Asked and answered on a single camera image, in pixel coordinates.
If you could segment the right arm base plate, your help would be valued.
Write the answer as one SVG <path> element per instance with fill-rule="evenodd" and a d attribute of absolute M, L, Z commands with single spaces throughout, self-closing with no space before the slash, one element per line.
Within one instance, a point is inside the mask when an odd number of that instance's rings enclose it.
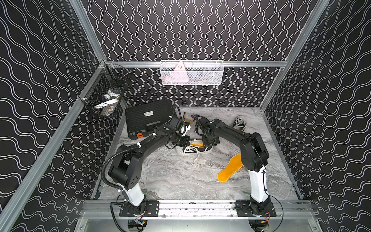
<path fill-rule="evenodd" d="M 255 200 L 237 200 L 235 208 L 238 217 L 276 217 L 277 213 L 273 203 L 267 199 L 262 203 L 257 203 Z"/>

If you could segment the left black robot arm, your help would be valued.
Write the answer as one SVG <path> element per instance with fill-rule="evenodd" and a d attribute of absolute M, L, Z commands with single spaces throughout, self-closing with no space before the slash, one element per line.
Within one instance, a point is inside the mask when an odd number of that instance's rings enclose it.
<path fill-rule="evenodd" d="M 154 151 L 168 144 L 187 147 L 189 136 L 186 133 L 191 129 L 188 122 L 174 116 L 161 126 L 155 127 L 151 136 L 131 146 L 121 146 L 112 158 L 109 158 L 105 167 L 110 165 L 108 176 L 113 182 L 105 183 L 119 192 L 123 192 L 132 206 L 142 204 L 145 196 L 140 188 L 139 180 L 144 160 Z"/>

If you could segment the yellow insole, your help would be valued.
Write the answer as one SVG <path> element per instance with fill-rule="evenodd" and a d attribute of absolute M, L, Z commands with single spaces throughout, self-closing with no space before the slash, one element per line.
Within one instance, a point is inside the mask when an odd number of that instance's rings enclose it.
<path fill-rule="evenodd" d="M 221 183 L 227 182 L 233 174 L 243 167 L 241 154 L 233 156 L 227 166 L 217 174 L 217 180 Z"/>
<path fill-rule="evenodd" d="M 191 141 L 190 142 L 190 145 L 192 145 L 194 147 L 205 147 L 205 145 L 203 144 L 202 140 Z"/>

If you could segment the black white sneaker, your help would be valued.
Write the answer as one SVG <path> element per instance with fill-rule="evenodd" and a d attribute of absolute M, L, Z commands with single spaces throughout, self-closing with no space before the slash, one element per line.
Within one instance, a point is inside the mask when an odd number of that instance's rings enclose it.
<path fill-rule="evenodd" d="M 201 155 L 208 154 L 213 151 L 213 147 L 203 147 L 203 146 L 193 146 L 189 145 L 187 147 L 176 147 L 176 152 L 180 155 Z"/>
<path fill-rule="evenodd" d="M 242 116 L 237 116 L 232 127 L 236 130 L 245 132 L 247 128 L 247 122 L 242 118 Z"/>

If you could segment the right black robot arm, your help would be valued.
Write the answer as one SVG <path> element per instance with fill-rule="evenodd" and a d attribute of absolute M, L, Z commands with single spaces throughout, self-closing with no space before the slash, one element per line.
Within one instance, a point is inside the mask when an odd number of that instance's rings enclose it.
<path fill-rule="evenodd" d="M 237 130 L 219 119 L 209 120 L 204 116 L 192 115 L 196 120 L 195 132 L 202 131 L 200 136 L 206 147 L 215 146 L 223 138 L 240 149 L 242 165 L 250 175 L 251 194 L 250 198 L 256 203 L 267 201 L 269 195 L 266 190 L 266 178 L 264 171 L 268 164 L 269 153 L 261 135 L 257 132 L 252 134 Z"/>

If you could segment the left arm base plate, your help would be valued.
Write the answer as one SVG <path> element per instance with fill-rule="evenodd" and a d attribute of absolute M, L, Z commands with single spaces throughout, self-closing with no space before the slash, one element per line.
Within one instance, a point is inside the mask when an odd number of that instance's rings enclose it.
<path fill-rule="evenodd" d="M 129 202 L 121 206 L 120 217 L 157 217 L 160 202 L 157 200 L 143 200 L 139 206 L 134 206 Z"/>

